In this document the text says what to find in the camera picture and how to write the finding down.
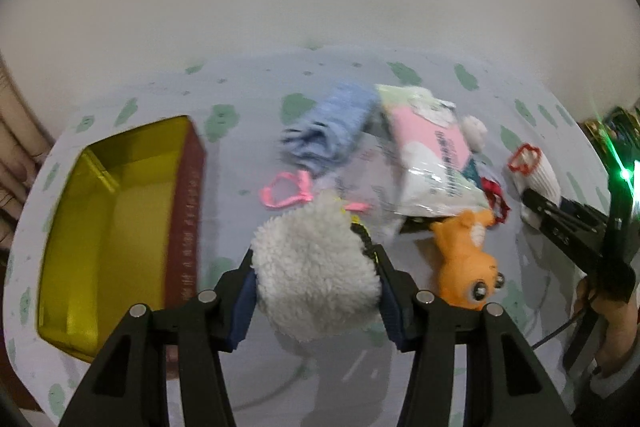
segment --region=plush toy eye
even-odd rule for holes
[[[495,277],[495,287],[500,289],[504,286],[504,275],[498,272],[498,275]]]
[[[487,296],[487,287],[483,281],[478,281],[474,284],[473,289],[471,290],[471,296],[474,298],[474,301],[483,301]]]

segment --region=yellow tin box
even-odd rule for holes
[[[196,291],[205,152],[186,116],[84,149],[56,209],[38,333],[91,362],[129,307],[175,307]]]

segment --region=orange plush toy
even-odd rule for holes
[[[464,210],[431,225],[444,257],[438,274],[440,297],[450,305],[480,310],[495,289],[504,285],[495,257],[482,251],[484,229],[494,222],[490,210]]]

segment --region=person's hand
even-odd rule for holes
[[[578,313],[593,298],[595,290],[588,291],[589,285],[584,278],[576,288],[574,313]],[[605,317],[609,323],[605,340],[596,353],[596,363],[606,377],[619,371],[636,345],[638,334],[638,305],[634,292],[629,302],[607,299],[606,295],[597,295],[591,303],[591,308]]]

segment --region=gray sleeve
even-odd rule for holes
[[[640,367],[640,342],[638,342],[638,336],[636,336],[636,345],[633,353],[622,369],[606,378],[601,375],[594,375],[590,381],[590,388],[599,397],[605,399],[625,385],[638,370],[638,367]]]

